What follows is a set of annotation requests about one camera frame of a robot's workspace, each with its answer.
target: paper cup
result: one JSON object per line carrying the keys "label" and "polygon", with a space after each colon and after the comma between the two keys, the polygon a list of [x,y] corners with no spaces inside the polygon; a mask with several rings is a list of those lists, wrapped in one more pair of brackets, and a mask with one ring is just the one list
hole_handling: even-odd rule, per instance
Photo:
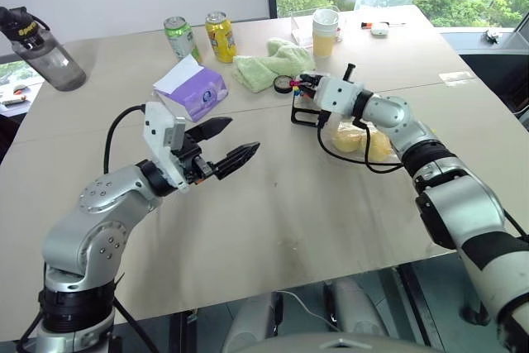
{"label": "paper cup", "polygon": [[315,57],[326,58],[332,54],[332,48],[336,43],[337,29],[337,12],[327,8],[314,12],[312,15],[312,51]]}

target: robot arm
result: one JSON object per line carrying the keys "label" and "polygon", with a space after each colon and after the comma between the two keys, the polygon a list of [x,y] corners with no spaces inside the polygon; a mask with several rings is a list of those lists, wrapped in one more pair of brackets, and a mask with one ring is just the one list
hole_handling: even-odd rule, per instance
{"label": "robot arm", "polygon": [[175,190],[187,192],[212,175],[223,179],[257,151],[241,145],[213,164],[198,142],[219,134],[229,117],[215,117],[185,131],[163,103],[145,105],[144,138],[153,160],[143,160],[93,181],[74,210],[45,238],[45,286],[37,352],[73,352],[107,343],[112,328],[114,279],[133,228]]}
{"label": "robot arm", "polygon": [[432,240],[458,251],[484,306],[505,331],[506,346],[527,348],[529,245],[506,232],[494,192],[415,119],[405,100],[331,77],[321,77],[312,95],[323,111],[373,122],[388,136],[412,177]]}

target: water bottle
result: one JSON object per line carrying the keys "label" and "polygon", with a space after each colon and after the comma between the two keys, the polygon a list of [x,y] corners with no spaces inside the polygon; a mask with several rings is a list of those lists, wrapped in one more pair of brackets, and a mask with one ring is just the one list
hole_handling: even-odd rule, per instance
{"label": "water bottle", "polygon": [[25,7],[0,7],[0,31],[11,41],[15,53],[59,91],[83,85],[86,74],[54,38],[50,28]]}

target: green towel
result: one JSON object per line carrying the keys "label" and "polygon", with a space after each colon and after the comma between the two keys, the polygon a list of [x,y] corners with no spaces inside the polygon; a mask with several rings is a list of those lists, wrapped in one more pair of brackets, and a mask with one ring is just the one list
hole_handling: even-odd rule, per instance
{"label": "green towel", "polygon": [[233,58],[236,79],[254,93],[271,87],[274,79],[281,74],[295,77],[315,68],[310,53],[290,41],[272,38],[268,40],[267,47],[268,57],[238,55]]}

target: green soda can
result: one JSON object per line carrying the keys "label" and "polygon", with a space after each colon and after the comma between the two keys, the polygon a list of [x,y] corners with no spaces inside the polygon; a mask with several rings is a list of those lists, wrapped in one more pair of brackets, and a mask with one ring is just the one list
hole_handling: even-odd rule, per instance
{"label": "green soda can", "polygon": [[198,62],[202,62],[193,37],[193,30],[183,17],[167,18],[164,21],[164,28],[165,35],[179,61],[192,54]]}

